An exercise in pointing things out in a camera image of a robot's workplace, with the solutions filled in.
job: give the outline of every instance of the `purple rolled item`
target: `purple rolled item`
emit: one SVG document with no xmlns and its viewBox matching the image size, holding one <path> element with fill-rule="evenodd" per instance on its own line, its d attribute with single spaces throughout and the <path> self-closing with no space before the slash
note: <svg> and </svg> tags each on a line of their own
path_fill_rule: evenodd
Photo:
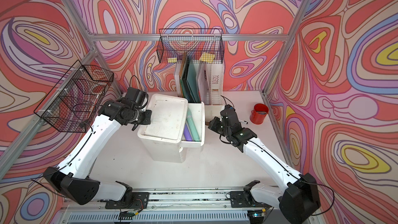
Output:
<svg viewBox="0 0 398 224">
<path fill-rule="evenodd" d="M 191 137 L 191 134 L 189 133 L 189 129 L 188 129 L 188 126 L 186 123 L 184 126 L 184 137 L 187 141 L 192 141 L 192 137 Z"/>
</svg>

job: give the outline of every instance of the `psychedelic wallpaper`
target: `psychedelic wallpaper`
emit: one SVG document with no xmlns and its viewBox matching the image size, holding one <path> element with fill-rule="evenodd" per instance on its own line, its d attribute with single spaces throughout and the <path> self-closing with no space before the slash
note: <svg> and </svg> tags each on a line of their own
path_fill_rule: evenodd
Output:
<svg viewBox="0 0 398 224">
<path fill-rule="evenodd" d="M 91 33 L 159 33 L 220 27 L 227 34 L 287 33 L 301 0 L 73 0 Z M 131 76 L 148 91 L 175 90 L 173 64 L 158 65 L 157 42 L 97 42 L 125 90 Z M 224 90 L 260 90 L 281 42 L 227 42 Z"/>
<path fill-rule="evenodd" d="M 398 223 L 397 51 L 398 0 L 313 0 L 268 92 L 326 223 Z"/>
<path fill-rule="evenodd" d="M 1 0 L 0 156 L 46 93 L 87 51 L 60 0 Z M 79 138 L 47 124 L 41 128 L 0 181 L 0 223 L 52 219 L 63 200 L 29 179 L 59 163 Z"/>
</svg>

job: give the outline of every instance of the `marker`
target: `marker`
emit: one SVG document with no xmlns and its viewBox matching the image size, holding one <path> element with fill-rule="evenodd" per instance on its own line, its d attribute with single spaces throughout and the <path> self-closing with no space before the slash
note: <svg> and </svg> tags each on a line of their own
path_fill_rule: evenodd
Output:
<svg viewBox="0 0 398 224">
<path fill-rule="evenodd" d="M 191 134 L 189 133 L 189 129 L 187 127 L 187 123 L 185 123 L 185 126 L 184 126 L 184 137 L 185 137 L 186 141 L 192 141 Z"/>
<path fill-rule="evenodd" d="M 240 119 L 238 119 L 239 120 L 239 122 L 241 122 L 241 123 L 243 123 L 243 124 L 248 124 L 249 122 L 247 122 L 247 121 L 243 121 L 243 120 L 240 120 Z"/>
</svg>

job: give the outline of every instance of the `green rolled item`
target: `green rolled item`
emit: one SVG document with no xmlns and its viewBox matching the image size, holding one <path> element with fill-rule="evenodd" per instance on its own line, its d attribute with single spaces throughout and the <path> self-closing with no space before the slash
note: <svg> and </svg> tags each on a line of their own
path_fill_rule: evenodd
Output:
<svg viewBox="0 0 398 224">
<path fill-rule="evenodd" d="M 193 141 L 200 142 L 199 134 L 196 130 L 195 123 L 193 122 L 192 112 L 189 108 L 187 111 L 187 122 L 188 122 L 189 130 L 191 131 L 191 136 L 192 136 Z"/>
</svg>

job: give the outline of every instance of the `red metal pencil cup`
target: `red metal pencil cup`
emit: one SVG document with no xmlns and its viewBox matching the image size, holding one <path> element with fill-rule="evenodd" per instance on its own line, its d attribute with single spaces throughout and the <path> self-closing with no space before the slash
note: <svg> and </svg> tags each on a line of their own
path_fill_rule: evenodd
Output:
<svg viewBox="0 0 398 224">
<path fill-rule="evenodd" d="M 254 110 L 251 111 L 250 121 L 255 124 L 261 124 L 268 114 L 268 107 L 264 104 L 255 104 Z"/>
</svg>

